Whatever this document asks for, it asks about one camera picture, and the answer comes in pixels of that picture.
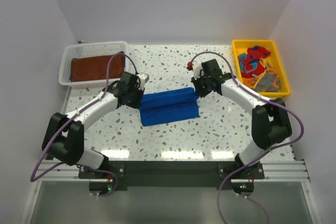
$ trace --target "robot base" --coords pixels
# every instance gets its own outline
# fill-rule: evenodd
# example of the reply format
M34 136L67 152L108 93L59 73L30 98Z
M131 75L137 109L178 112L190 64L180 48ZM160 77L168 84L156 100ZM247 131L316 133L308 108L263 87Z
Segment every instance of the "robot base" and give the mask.
M110 170L118 177L116 190L127 190L132 186L154 187L215 187L219 188L223 179L235 169L234 161L109 161ZM231 179L264 179L261 163L243 170ZM90 170L79 172L80 179L107 179L106 174ZM111 185L107 182L90 182L90 191L103 194ZM231 180L223 190L233 188Z

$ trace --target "gray cloth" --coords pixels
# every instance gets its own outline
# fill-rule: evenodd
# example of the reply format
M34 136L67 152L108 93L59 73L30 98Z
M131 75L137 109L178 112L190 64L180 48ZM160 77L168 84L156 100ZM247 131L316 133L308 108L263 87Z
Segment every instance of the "gray cloth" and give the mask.
M277 74L269 74L266 72L262 78L258 81L256 87L254 88L257 92L279 92L279 89L273 85ZM276 84L280 87L280 79L278 78Z

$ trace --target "blue towel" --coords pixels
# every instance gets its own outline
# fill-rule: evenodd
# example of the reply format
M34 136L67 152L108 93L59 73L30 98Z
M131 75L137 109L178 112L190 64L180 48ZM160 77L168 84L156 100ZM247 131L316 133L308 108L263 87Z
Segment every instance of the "blue towel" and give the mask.
M197 99L193 88L145 94L140 106L142 125L151 126L199 117Z

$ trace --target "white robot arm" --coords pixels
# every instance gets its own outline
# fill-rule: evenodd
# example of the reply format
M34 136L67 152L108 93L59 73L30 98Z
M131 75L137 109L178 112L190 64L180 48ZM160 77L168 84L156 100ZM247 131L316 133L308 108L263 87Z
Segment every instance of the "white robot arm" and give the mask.
M189 70L194 72L192 83L194 83L196 94L200 97L205 97L215 91L235 101L252 116L252 141L235 157L235 168L249 164L273 145L283 142L292 134L286 111L260 101L260 98L267 101L271 99L261 96L246 86L244 88L248 89L250 94L243 91L239 87L243 84L237 79L233 80L230 73L223 74L215 59L193 64ZM273 102L285 106L281 99L275 99Z
M148 80L148 74L140 73L135 75L124 72L119 81L108 86L106 93L102 91L92 101L75 111L65 115L54 114L50 119L42 150L44 150L57 130L69 118L77 115L72 123L64 129L65 133L57 136L47 153L68 165L76 164L93 169L108 169L105 167L107 166L107 157L84 147L84 132L101 117L121 105L138 109L144 93L145 83Z

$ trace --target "terrazzo table surface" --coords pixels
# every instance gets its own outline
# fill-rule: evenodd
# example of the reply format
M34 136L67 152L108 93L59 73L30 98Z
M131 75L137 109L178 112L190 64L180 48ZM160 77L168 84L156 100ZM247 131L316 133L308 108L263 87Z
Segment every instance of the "terrazzo table surface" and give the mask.
M232 47L225 45L130 45L130 56L138 72L150 75L145 93L193 87L186 64L198 52L215 51L235 68ZM217 58L203 55L198 61ZM71 89L66 111L91 101L102 88ZM106 114L85 133L85 146L109 156L130 161L231 161L251 141L251 116L234 101L211 93L198 99L200 117L143 127L139 110L122 106ZM263 161L292 161L286 146L268 154Z

